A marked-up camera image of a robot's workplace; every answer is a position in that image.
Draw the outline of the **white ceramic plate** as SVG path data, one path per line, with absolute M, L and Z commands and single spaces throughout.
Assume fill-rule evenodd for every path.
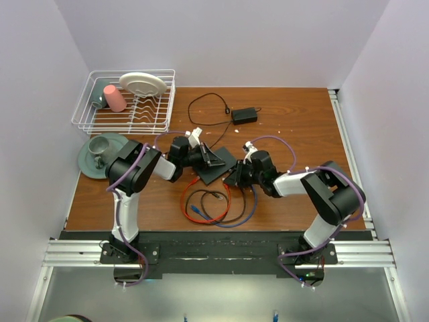
M 141 96 L 160 96 L 168 88 L 162 79 L 144 72 L 126 73 L 119 78 L 119 84 L 126 91 Z

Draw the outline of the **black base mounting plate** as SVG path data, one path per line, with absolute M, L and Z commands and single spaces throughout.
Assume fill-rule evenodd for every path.
M 95 244 L 98 264 L 112 264 L 116 283 L 129 285 L 141 276 L 161 279 L 165 274 L 246 274 L 287 278 L 289 273 L 316 285 L 323 268 L 342 262 L 341 246 L 367 244 L 368 231 L 345 231 L 321 250 L 303 254 L 299 231 L 145 231 L 132 246 L 145 259 L 101 231 L 63 231 L 59 240 L 86 253 L 84 243 Z

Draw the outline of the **green plate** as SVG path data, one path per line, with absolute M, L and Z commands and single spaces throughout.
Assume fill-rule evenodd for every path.
M 128 139 L 125 136 L 123 136 L 121 134 L 117 134 L 117 133 L 102 133 L 102 134 L 99 134 L 97 136 L 103 136 L 105 138 L 108 138 L 111 141 L 111 143 L 114 145 L 116 154 L 110 162 L 114 161 L 117 153 L 128 142 Z M 101 169 L 96 169 L 95 165 L 94 165 L 93 157 L 90 155 L 90 152 L 88 151 L 88 145 L 92 139 L 93 138 L 88 140 L 84 144 L 84 146 L 80 149 L 80 152 L 78 155 L 78 166 L 80 168 L 80 171 L 85 176 L 87 176 L 89 178 L 93 178 L 93 179 L 104 179 L 104 178 L 106 178 L 105 169 L 107 166 L 104 166 Z

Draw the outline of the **grey metal mug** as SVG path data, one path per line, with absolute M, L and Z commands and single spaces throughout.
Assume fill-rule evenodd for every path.
M 106 166 L 116 154 L 114 145 L 108 138 L 103 136 L 93 138 L 89 142 L 88 151 L 93 157 L 96 169 Z

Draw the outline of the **pink plastic cup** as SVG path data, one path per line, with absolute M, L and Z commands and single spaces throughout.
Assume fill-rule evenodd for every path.
M 127 107 L 127 102 L 115 85 L 107 85 L 103 89 L 103 94 L 109 108 L 115 112 L 122 112 Z

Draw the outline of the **aluminium rail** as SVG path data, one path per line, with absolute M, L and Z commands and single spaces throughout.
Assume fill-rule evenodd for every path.
M 48 243 L 42 265 L 49 267 L 118 267 L 136 268 L 137 264 L 119 261 L 104 263 L 98 240 L 53 240 Z M 334 241 L 324 252 L 326 268 L 395 268 L 388 241 Z
M 346 124 L 345 124 L 345 121 L 343 118 L 343 113 L 342 113 L 342 109 L 341 109 L 341 106 L 339 103 L 337 92 L 333 89 L 327 89 L 326 92 L 327 92 L 327 95 L 329 96 L 329 100 L 331 102 L 332 109 L 334 111 L 334 116 L 335 116 L 336 123 L 337 123 L 338 129 L 339 129 L 341 140 L 343 143 L 343 148 L 345 150 L 345 154 L 347 157 L 349 169 L 351 171 L 351 176 L 352 176 L 353 180 L 359 185 L 359 187 L 363 189 L 361 177 L 359 175 L 357 164 L 355 162 L 355 156 L 354 156 L 353 149 L 351 146 L 351 142 L 349 139 L 349 135 L 348 135 L 348 132 L 346 129 Z

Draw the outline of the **aluminium front rail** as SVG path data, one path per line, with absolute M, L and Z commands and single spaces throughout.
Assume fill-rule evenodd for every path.
M 49 267 L 118 267 L 136 268 L 137 264 L 119 261 L 104 263 L 98 240 L 53 240 L 48 243 L 42 265 Z M 324 252 L 326 268 L 395 268 L 388 241 L 334 241 Z

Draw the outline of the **black network switch box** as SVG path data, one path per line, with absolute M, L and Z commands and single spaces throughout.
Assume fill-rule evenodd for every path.
M 219 156 L 225 164 L 209 168 L 193 168 L 195 173 L 206 186 L 210 185 L 222 175 L 230 171 L 230 169 L 232 169 L 237 163 L 237 159 L 226 147 L 219 148 L 218 150 L 215 150 L 214 153 Z

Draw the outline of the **black power adapter brick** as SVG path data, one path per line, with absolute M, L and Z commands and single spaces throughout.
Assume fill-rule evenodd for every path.
M 254 107 L 237 109 L 231 111 L 231 120 L 233 125 L 242 125 L 257 121 L 257 111 Z

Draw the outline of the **dark green mug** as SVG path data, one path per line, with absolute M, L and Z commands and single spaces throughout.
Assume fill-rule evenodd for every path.
M 93 85 L 92 93 L 89 102 L 98 109 L 107 107 L 107 100 L 105 99 L 104 89 L 111 82 L 106 79 L 97 79 Z

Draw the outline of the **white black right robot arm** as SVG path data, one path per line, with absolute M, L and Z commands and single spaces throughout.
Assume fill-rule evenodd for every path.
M 308 195 L 316 217 L 300 237 L 297 248 L 278 256 L 280 264 L 284 264 L 286 258 L 292 258 L 295 264 L 315 263 L 352 214 L 364 210 L 366 201 L 363 190 L 335 162 L 297 172 L 279 172 L 265 150 L 252 152 L 237 161 L 223 182 L 242 189 L 256 184 L 273 198 Z

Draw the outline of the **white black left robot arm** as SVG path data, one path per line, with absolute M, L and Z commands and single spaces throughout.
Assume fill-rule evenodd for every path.
M 143 258 L 137 246 L 137 212 L 140 193 L 152 174 L 175 182 L 186 167 L 212 170 L 225 164 L 220 156 L 191 133 L 175 137 L 167 156 L 148 144 L 128 141 L 105 169 L 109 179 L 107 190 L 113 194 L 115 202 L 107 254 L 118 257 L 124 263 Z

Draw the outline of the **aluminium right side rail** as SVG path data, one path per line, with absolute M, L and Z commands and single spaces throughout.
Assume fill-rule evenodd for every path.
M 343 113 L 342 113 L 342 109 L 341 109 L 341 106 L 339 103 L 337 92 L 333 89 L 327 89 L 326 92 L 327 92 L 327 95 L 329 96 L 329 100 L 331 102 L 332 109 L 334 111 L 334 116 L 335 116 L 336 123 L 337 123 L 338 129 L 339 129 L 341 140 L 343 143 L 343 148 L 345 150 L 345 154 L 347 157 L 349 169 L 351 171 L 351 176 L 352 176 L 353 180 L 359 185 L 359 187 L 363 189 L 361 177 L 359 175 L 357 164 L 355 162 L 355 156 L 354 156 L 353 149 L 351 146 L 351 142 L 349 139 L 349 135 L 348 135 L 348 132 L 346 129 L 346 124 L 345 124 L 345 121 L 343 118 Z

